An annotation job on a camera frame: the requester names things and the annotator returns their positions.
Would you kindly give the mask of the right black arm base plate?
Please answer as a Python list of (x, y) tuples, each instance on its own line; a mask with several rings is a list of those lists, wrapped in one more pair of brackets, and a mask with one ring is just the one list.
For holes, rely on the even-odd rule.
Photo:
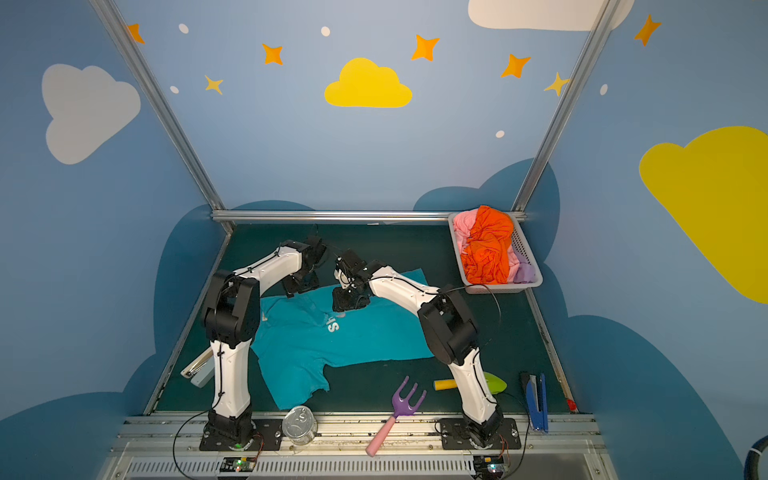
[(473, 442), (467, 422), (463, 418), (442, 418), (437, 423), (437, 432), (444, 450), (521, 450), (522, 437), (517, 423), (504, 418), (496, 433), (483, 446)]

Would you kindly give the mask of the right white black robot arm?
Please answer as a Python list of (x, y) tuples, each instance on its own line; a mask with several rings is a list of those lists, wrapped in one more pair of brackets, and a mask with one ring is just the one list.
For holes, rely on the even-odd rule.
[(447, 365), (462, 400), (469, 439), (487, 448), (503, 422), (503, 412), (491, 393), (481, 365), (478, 327), (463, 297), (453, 288), (418, 283), (388, 265), (367, 263), (347, 250), (336, 259), (332, 292), (336, 312), (359, 310), (375, 296), (415, 315), (430, 352)]

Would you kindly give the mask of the teal printed t shirt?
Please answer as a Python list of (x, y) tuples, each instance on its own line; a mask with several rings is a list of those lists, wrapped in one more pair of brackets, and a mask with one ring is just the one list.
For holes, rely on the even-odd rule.
[(332, 310), (331, 286), (292, 298), (263, 297), (261, 322), (251, 348), (280, 410), (328, 391), (327, 366), (430, 358), (418, 317), (373, 297), (360, 310)]

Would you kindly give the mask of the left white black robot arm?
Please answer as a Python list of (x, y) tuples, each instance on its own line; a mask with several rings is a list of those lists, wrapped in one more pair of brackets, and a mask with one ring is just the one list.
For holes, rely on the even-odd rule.
[(271, 254), (234, 271), (217, 271), (206, 293), (202, 325), (214, 356), (215, 398), (207, 412), (202, 451), (243, 451), (256, 432), (248, 386), (248, 355), (261, 322), (261, 297), (276, 284), (291, 298), (319, 287), (315, 272), (327, 250), (319, 236), (287, 240)]

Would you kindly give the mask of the white plastic laundry basket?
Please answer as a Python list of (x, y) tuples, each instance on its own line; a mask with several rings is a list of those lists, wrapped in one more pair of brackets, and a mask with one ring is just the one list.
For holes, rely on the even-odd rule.
[[(448, 222), (461, 281), (468, 293), (518, 293), (542, 284), (538, 263), (513, 214), (481, 206), (454, 213)], [(534, 283), (513, 282), (521, 262), (536, 269)]]

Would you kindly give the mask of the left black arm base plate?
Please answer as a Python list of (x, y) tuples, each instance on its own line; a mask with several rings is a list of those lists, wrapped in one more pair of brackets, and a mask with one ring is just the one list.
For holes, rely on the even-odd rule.
[(200, 451), (216, 452), (256, 452), (278, 451), (282, 443), (282, 421), (275, 419), (252, 419), (251, 436), (236, 442), (223, 433), (216, 433), (205, 427), (199, 444)]

